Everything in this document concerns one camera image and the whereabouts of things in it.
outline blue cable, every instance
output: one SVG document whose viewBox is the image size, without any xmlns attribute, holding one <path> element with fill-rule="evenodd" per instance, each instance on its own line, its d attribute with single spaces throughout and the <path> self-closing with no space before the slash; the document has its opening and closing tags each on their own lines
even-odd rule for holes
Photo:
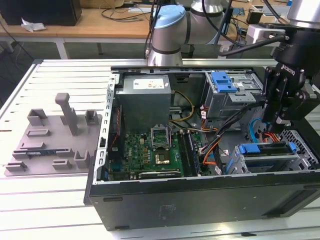
<svg viewBox="0 0 320 240">
<path fill-rule="evenodd" d="M 257 138 L 256 138 L 256 136 L 255 136 L 255 133 L 254 133 L 254 123 L 255 123 L 255 121 L 261 121 L 261 118 L 260 118 L 260 117 L 257 117 L 257 118 L 255 118 L 255 119 L 253 119 L 253 120 L 250 122 L 250 124 L 249 124 L 250 136 L 251 136 L 251 138 L 252 138 L 252 141 L 256 144 L 256 143 L 258 143 L 258 140 L 257 140 Z"/>
</svg>

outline white paper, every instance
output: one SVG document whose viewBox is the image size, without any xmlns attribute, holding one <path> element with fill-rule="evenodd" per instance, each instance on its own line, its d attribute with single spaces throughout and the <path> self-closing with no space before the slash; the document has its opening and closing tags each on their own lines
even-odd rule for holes
<svg viewBox="0 0 320 240">
<path fill-rule="evenodd" d="M 45 30 L 47 29 L 43 23 L 33 23 L 33 22 L 28 22 L 21 18 L 22 24 L 21 27 L 26 29 L 29 32 L 34 32 L 34 31 L 40 31 L 40 30 Z"/>
<path fill-rule="evenodd" d="M 133 89 L 164 89 L 164 80 L 162 78 L 154 79 L 135 79 L 133 80 Z"/>
</svg>

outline yellow wire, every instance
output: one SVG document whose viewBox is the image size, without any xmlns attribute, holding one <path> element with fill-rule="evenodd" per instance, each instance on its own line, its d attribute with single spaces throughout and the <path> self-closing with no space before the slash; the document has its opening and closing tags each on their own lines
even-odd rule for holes
<svg viewBox="0 0 320 240">
<path fill-rule="evenodd" d="M 178 125 L 176 125 L 174 121 L 172 121 L 171 124 L 175 125 L 175 126 L 176 126 L 177 128 L 179 128 L 179 129 L 190 130 L 190 131 L 198 131 L 198 132 L 202 132 L 202 133 L 207 133 L 207 132 L 209 132 L 209 131 L 206 131 L 206 130 L 196 129 L 196 128 L 186 128 L 186 127 L 181 128 L 181 127 L 179 127 Z"/>
<path fill-rule="evenodd" d="M 184 117 L 184 118 L 179 118 L 179 119 L 172 119 L 172 120 L 170 120 L 170 122 L 183 122 L 183 121 L 185 121 L 185 120 L 190 119 L 190 118 L 192 117 L 192 115 L 194 114 L 195 106 L 192 104 L 191 100 L 190 100 L 186 95 L 184 95 L 182 92 L 176 91 L 176 90 L 175 90 L 174 92 L 181 94 L 185 99 L 187 99 L 187 101 L 188 101 L 188 102 L 190 103 L 190 105 L 191 105 L 192 110 L 191 110 L 189 116 L 186 116 L 186 117 Z"/>
<path fill-rule="evenodd" d="M 278 136 L 274 133 L 273 134 L 275 136 L 275 138 L 278 140 L 278 142 L 280 142 L 280 139 L 278 138 Z"/>
</svg>

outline open computer tower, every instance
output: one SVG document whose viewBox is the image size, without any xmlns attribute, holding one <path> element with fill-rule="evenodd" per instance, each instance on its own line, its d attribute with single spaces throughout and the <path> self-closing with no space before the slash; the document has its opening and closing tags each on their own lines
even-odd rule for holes
<svg viewBox="0 0 320 240">
<path fill-rule="evenodd" d="M 86 189 L 106 229 L 288 217 L 318 198 L 320 137 L 305 119 L 272 134 L 264 107 L 252 107 L 208 149 L 228 118 L 259 103 L 264 73 L 111 68 Z"/>
</svg>

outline expansion slot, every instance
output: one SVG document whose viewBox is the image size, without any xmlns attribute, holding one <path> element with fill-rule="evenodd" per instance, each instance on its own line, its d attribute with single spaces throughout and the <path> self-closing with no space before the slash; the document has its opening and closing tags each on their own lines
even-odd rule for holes
<svg viewBox="0 0 320 240">
<path fill-rule="evenodd" d="M 178 144 L 181 155 L 181 163 L 185 177 L 196 176 L 196 168 L 193 158 L 192 146 L 190 145 L 189 134 L 178 133 Z"/>
<path fill-rule="evenodd" d="M 196 174 L 199 174 L 200 173 L 200 164 L 199 164 L 198 156 L 197 156 L 196 149 L 194 146 L 194 141 L 192 139 L 190 132 L 188 133 L 188 138 L 189 138 L 189 144 L 191 146 L 191 153 L 192 153 L 192 159 L 193 159 L 195 171 L 196 171 Z"/>
</svg>

